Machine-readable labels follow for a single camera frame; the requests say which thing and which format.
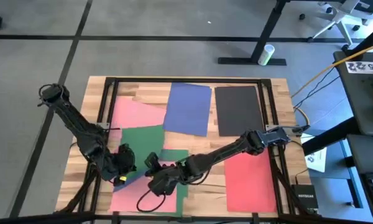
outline table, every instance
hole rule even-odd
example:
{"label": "table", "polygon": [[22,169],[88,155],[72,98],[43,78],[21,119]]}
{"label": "table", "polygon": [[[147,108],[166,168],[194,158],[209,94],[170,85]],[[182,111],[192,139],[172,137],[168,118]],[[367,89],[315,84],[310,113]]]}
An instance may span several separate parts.
{"label": "table", "polygon": [[[344,52],[335,52],[336,61],[345,58]],[[373,62],[373,53],[365,53],[363,62]],[[348,73],[345,63],[337,66],[354,116],[303,144],[305,154],[314,153],[347,134],[373,135],[373,74]]]}
{"label": "table", "polygon": [[[139,101],[141,103],[146,103],[148,105],[154,105],[161,108],[166,108],[168,95],[170,93],[170,82],[175,80],[185,80],[185,78],[180,77],[166,77],[168,82],[158,83],[157,77],[120,77],[124,81],[121,82],[118,87],[117,93],[112,93],[111,88],[108,90],[108,96],[122,95],[127,96],[134,101]],[[250,83],[235,83],[243,82],[247,80],[246,78],[192,78],[198,80],[202,85],[208,85],[211,88],[216,86],[246,86],[257,84]],[[90,77],[86,87],[85,97],[83,99],[83,104],[81,107],[82,115],[92,123],[97,121],[98,111],[100,109],[100,102],[102,100],[102,94],[104,90],[104,85],[107,77]],[[286,79],[268,79],[266,84],[269,83],[268,87],[263,86],[263,97],[265,103],[260,102],[261,109],[264,106],[268,111],[268,122],[273,124],[273,117],[271,113],[271,105],[268,99],[273,95],[276,107],[277,118],[279,123],[285,126],[296,125],[295,115],[292,108],[292,101],[288,91]],[[109,111],[109,98],[106,99],[108,103],[105,104],[105,112],[103,119],[105,120]],[[218,134],[218,124],[217,124],[217,114],[216,114],[216,103],[214,91],[211,99],[210,117],[208,124],[208,136],[198,137],[191,136],[187,134],[180,133],[170,133],[165,132],[165,144],[169,143],[177,149],[188,149],[190,154],[197,153],[207,153],[213,151],[223,145],[233,142],[237,137],[219,137]],[[109,138],[108,147],[112,151],[119,145],[118,139]],[[306,169],[304,153],[298,144],[290,143],[287,144],[287,149],[285,150],[285,158],[287,162],[288,177],[290,182],[294,183],[294,176]],[[73,146],[70,149],[70,154],[67,162],[67,167],[65,169],[64,178],[62,181],[60,193],[57,200],[57,209],[63,208],[70,199],[76,194],[76,191],[83,183],[85,178],[87,162],[80,154],[77,146]],[[298,175],[298,181],[301,184],[310,184],[310,178],[308,172],[304,172]],[[98,199],[95,207],[95,213],[100,215],[112,215],[108,212],[109,204],[111,202],[111,196],[113,191],[113,186],[109,182],[101,182],[99,188]],[[90,203],[92,201],[92,186],[88,192],[86,199],[85,209],[88,210]],[[287,203],[287,196],[283,189],[280,187],[280,197],[282,199],[282,209],[284,213],[288,213],[289,206]],[[121,212],[120,215],[129,216],[155,216],[152,214],[136,213],[136,212]],[[184,200],[183,204],[183,216],[184,217],[194,217],[194,220],[224,220],[227,221],[251,221],[252,213],[242,213],[242,212],[228,212],[226,208],[226,193],[225,193],[225,176],[224,176],[224,163],[215,165],[205,183],[197,186],[189,186],[188,188],[188,198]],[[260,218],[276,218],[278,213],[259,213]]]}
{"label": "table", "polygon": [[[348,134],[347,140],[359,176],[373,173],[373,136]],[[364,180],[361,183],[373,216],[373,205],[369,200],[370,196],[367,186],[364,184]]]}

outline yellow cable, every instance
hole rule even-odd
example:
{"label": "yellow cable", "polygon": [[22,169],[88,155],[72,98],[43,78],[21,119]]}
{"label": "yellow cable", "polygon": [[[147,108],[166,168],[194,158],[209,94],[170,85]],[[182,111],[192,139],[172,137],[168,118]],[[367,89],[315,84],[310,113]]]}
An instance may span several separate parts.
{"label": "yellow cable", "polygon": [[302,115],[303,117],[305,118],[305,121],[306,121],[306,125],[310,125],[310,119],[308,118],[308,116],[306,115],[306,113],[304,113],[303,110],[301,110],[300,108],[296,108]]}
{"label": "yellow cable", "polygon": [[306,86],[308,86],[313,80],[316,80],[320,75],[322,75],[325,71],[327,71],[327,70],[329,70],[329,69],[331,69],[331,68],[333,68],[333,67],[335,67],[335,66],[337,66],[337,65],[339,65],[339,64],[341,64],[341,63],[344,63],[344,62],[346,62],[346,61],[348,61],[348,60],[350,60],[350,59],[352,59],[352,58],[354,58],[354,57],[357,57],[357,56],[360,56],[361,54],[363,54],[363,53],[365,53],[365,52],[367,52],[368,50],[372,50],[373,49],[373,46],[372,47],[368,47],[368,48],[366,48],[366,49],[364,49],[364,50],[361,50],[360,52],[358,52],[358,53],[355,53],[355,54],[353,54],[353,55],[351,55],[351,56],[349,56],[349,57],[346,57],[346,58],[344,58],[344,59],[342,59],[341,61],[338,61],[338,62],[336,62],[336,63],[334,63],[334,64],[331,64],[330,66],[328,66],[327,68],[325,68],[322,72],[320,72],[319,74],[317,74],[317,75],[315,75],[310,81],[308,81],[306,84],[304,84],[296,93],[294,93],[293,95],[292,95],[292,98],[295,96],[295,95],[297,95],[299,92],[301,92]]}

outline blue paper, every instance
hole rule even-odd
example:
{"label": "blue paper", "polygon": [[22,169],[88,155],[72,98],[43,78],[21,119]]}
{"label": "blue paper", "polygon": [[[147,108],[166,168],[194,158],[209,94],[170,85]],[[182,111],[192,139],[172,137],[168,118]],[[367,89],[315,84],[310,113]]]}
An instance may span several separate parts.
{"label": "blue paper", "polygon": [[211,88],[173,83],[167,102],[163,129],[197,136],[207,135]]}

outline white chair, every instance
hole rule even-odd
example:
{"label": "white chair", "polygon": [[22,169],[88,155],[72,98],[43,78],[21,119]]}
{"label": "white chair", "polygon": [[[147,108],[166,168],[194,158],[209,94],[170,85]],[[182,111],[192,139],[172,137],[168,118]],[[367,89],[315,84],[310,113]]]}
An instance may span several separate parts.
{"label": "white chair", "polygon": [[[329,2],[328,4],[330,7],[327,8],[326,13],[316,12],[313,16],[330,21],[330,23],[314,36],[309,37],[307,42],[313,42],[314,38],[336,25],[348,43],[343,48],[348,49],[352,45],[352,40],[346,24],[355,25],[353,31],[357,31],[361,25],[367,26],[369,21],[373,20],[373,0],[345,0],[343,3]],[[305,14],[301,14],[300,20],[304,18]]]}

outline black floor stripe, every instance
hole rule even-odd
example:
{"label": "black floor stripe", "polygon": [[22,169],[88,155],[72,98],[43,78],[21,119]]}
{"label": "black floor stripe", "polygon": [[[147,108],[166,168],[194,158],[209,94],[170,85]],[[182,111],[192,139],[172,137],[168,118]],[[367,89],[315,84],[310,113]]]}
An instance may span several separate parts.
{"label": "black floor stripe", "polygon": [[61,85],[65,84],[65,80],[67,79],[70,65],[72,64],[73,58],[76,53],[77,45],[79,44],[80,35],[83,32],[84,26],[86,25],[87,17],[88,17],[88,14],[90,13],[92,3],[93,3],[93,0],[88,0],[86,3],[85,10],[83,12],[83,15],[81,16],[81,20],[76,31],[75,39],[73,40],[72,45],[70,46],[70,50],[69,50],[67,59],[65,60],[65,64],[63,66],[60,78],[58,80],[58,84],[61,84]]}
{"label": "black floor stripe", "polygon": [[[79,24],[76,35],[0,35],[4,40],[155,40],[155,41],[218,41],[218,42],[257,42],[259,37],[205,37],[205,36],[160,36],[160,35],[81,35],[86,21]],[[306,43],[307,38],[272,37],[268,42]],[[364,39],[353,38],[359,44]],[[346,43],[344,38],[315,38],[313,43]]]}
{"label": "black floor stripe", "polygon": [[73,40],[74,35],[7,35],[0,34],[0,40]]}
{"label": "black floor stripe", "polygon": [[[83,32],[83,28],[86,24],[88,13],[90,12],[92,2],[93,2],[93,0],[88,0],[87,1],[85,10],[84,10],[83,15],[80,19],[80,23],[79,23],[78,29],[76,31],[76,35],[72,36],[73,37],[73,42],[72,42],[72,45],[70,47],[67,59],[65,60],[65,64],[62,68],[60,78],[58,79],[59,84],[64,84],[65,83],[65,80],[67,78],[71,62],[73,60],[73,56],[75,55],[75,52],[76,52],[77,44],[79,42],[79,37],[80,37],[81,33]],[[33,174],[36,170],[37,163],[38,163],[40,155],[42,153],[42,149],[44,147],[44,142],[45,142],[45,139],[47,137],[48,131],[50,129],[50,125],[51,125],[53,116],[54,116],[53,110],[49,109],[47,111],[44,122],[41,126],[40,132],[37,136],[36,144],[35,144],[32,156],[30,157],[30,161],[27,165],[25,176],[22,180],[21,186],[19,187],[16,199],[14,201],[14,204],[13,204],[11,212],[10,212],[10,218],[18,217],[19,213],[21,212],[22,206],[24,204],[24,201],[25,201],[25,198],[26,198],[26,195],[27,195],[27,191],[30,187],[30,183],[32,182]]]}
{"label": "black floor stripe", "polygon": [[[82,35],[80,40],[155,40],[155,41],[218,41],[218,42],[257,42],[259,37],[203,37],[203,36],[158,36],[158,35]],[[364,39],[353,38],[352,42],[358,44]],[[268,42],[278,43],[307,43],[307,38],[273,37]],[[346,43],[344,38],[316,38],[313,43]]]}
{"label": "black floor stripe", "polygon": [[24,201],[27,195],[27,191],[29,189],[30,183],[32,182],[33,173],[36,170],[37,162],[39,161],[40,155],[42,153],[45,138],[47,137],[47,134],[48,134],[48,127],[50,127],[51,125],[53,116],[54,116],[53,110],[49,109],[45,116],[43,125],[40,128],[40,132],[35,143],[35,148],[33,150],[33,153],[30,157],[30,161],[25,171],[25,176],[22,180],[21,186],[19,187],[17,196],[12,206],[12,209],[9,215],[10,218],[18,217],[19,213],[21,212],[22,205],[24,204]]}

